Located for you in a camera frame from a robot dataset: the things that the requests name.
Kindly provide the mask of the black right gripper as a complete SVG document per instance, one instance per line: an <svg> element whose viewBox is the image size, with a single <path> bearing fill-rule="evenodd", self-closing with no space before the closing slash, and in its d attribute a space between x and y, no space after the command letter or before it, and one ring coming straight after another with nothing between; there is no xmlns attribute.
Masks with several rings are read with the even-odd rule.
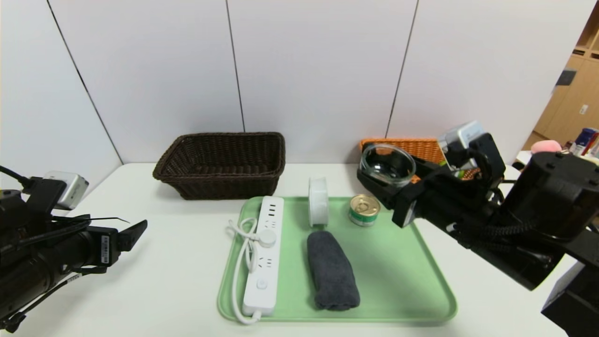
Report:
<svg viewBox="0 0 599 337"><path fill-rule="evenodd" d="M404 228L416 219L424 219L439 229L456 225L458 198L462 180L439 161L407 154L403 171L417 183L404 186L404 177L396 171L372 171L359 167L357 179L387 209L394 209L392 220Z"/></svg>

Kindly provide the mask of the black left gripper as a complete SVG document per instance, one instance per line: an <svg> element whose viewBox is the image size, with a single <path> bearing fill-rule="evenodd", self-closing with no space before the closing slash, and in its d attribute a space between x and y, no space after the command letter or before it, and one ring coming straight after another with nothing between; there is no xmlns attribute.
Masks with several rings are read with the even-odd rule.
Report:
<svg viewBox="0 0 599 337"><path fill-rule="evenodd" d="M36 254L44 286L56 286L73 273L105 273L120 252L129 252L147 229L147 220L118 233L114 228L90 226L51 241Z"/></svg>

